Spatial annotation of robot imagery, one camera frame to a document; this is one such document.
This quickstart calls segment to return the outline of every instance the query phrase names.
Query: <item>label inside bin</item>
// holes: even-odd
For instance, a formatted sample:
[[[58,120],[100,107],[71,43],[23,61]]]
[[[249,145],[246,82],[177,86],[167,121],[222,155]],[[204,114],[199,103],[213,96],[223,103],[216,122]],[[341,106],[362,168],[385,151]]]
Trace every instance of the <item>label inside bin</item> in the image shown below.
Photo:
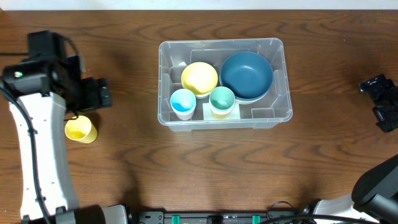
[[[225,118],[217,118],[211,113],[209,103],[203,104],[203,120],[205,121],[219,121],[226,119],[241,119],[241,113],[239,111],[239,104],[235,103],[232,111]]]

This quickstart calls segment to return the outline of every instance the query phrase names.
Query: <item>wood grain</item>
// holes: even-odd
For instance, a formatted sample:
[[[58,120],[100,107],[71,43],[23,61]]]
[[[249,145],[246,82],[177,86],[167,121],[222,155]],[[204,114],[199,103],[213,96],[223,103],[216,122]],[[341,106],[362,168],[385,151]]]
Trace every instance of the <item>wood grain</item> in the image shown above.
[[[398,78],[395,11],[5,12],[0,51],[25,52],[26,34],[73,39],[87,76],[108,78],[114,106],[88,113],[92,144],[67,141],[81,206],[135,210],[264,210],[349,194],[360,175],[397,153],[396,132],[374,125],[358,84]],[[277,37],[285,46],[294,115],[272,129],[173,133],[157,120],[158,48],[165,40]],[[0,67],[22,58],[3,57]],[[0,222],[19,221],[16,128],[0,99]]]

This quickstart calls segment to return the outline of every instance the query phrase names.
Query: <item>yellow bowl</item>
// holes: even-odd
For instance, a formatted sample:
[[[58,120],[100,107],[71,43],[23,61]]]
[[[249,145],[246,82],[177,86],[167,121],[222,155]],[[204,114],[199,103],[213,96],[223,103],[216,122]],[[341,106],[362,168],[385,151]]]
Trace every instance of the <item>yellow bowl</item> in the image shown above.
[[[182,87],[191,90],[197,98],[205,98],[216,88],[217,71],[205,62],[195,62],[188,65],[181,76]]]
[[[97,129],[86,116],[79,115],[77,119],[69,120],[65,125],[65,135],[68,139],[91,143],[97,138]]]

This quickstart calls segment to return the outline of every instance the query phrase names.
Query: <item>clear plastic container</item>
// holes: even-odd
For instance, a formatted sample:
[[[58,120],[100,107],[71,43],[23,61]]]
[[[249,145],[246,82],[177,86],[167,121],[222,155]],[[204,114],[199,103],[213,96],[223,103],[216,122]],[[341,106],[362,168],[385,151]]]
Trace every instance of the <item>clear plastic container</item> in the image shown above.
[[[274,83],[265,97],[248,105],[239,105],[240,119],[204,120],[203,104],[208,103],[208,97],[197,100],[192,119],[178,119],[171,108],[170,97],[174,91],[182,88],[181,74],[184,68],[194,62],[206,62],[214,66],[220,75],[224,61],[232,54],[242,51],[262,55],[271,64]],[[157,118],[172,131],[272,128],[293,116],[284,46],[278,38],[163,42],[159,46],[158,97]]]

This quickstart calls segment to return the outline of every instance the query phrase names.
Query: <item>green tape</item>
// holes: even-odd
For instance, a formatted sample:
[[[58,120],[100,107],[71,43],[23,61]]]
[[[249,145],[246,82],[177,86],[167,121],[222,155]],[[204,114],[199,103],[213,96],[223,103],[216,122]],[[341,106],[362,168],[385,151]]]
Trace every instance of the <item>green tape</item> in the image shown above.
[[[259,215],[252,216],[252,224],[259,224],[261,222],[261,217]]]
[[[180,216],[172,215],[172,224],[180,224]]]

